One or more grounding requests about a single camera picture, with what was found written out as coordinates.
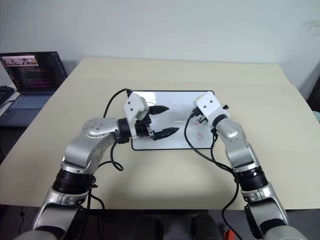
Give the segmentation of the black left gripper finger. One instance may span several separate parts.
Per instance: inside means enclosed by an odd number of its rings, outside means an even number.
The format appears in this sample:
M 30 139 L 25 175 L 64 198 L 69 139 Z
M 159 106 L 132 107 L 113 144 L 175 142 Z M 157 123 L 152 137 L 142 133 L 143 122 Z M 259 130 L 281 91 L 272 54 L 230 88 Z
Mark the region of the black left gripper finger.
M 161 140 L 167 137 L 170 137 L 174 133 L 176 133 L 179 130 L 178 127 L 169 127 L 162 129 L 161 131 L 154 132 L 153 136 L 151 137 L 154 141 Z
M 148 114 L 149 115 L 158 115 L 158 114 L 161 114 L 161 113 L 168 111 L 168 110 L 169 110 L 169 108 L 167 106 L 154 105 L 154 106 L 149 107 Z

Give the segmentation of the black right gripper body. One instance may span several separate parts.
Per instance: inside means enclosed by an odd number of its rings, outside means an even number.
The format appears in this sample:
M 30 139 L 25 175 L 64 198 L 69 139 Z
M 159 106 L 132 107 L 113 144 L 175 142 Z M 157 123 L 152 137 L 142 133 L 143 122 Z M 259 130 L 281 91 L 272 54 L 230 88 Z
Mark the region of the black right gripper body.
M 208 121 L 206 116 L 201 112 L 201 110 L 198 107 L 195 107 L 192 110 L 192 113 L 190 116 L 191 116 L 191 118 L 195 118 L 195 122 L 197 124 L 201 124 L 204 121 L 206 121 L 206 122 Z

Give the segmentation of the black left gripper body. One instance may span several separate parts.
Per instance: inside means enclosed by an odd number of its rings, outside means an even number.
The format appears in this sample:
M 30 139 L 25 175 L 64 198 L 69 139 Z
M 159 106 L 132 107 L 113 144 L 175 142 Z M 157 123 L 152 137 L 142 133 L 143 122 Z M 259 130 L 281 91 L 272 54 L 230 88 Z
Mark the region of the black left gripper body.
M 138 137 L 153 137 L 154 132 L 151 129 L 152 120 L 147 114 L 142 120 L 137 120 L 135 122 L 135 131 Z

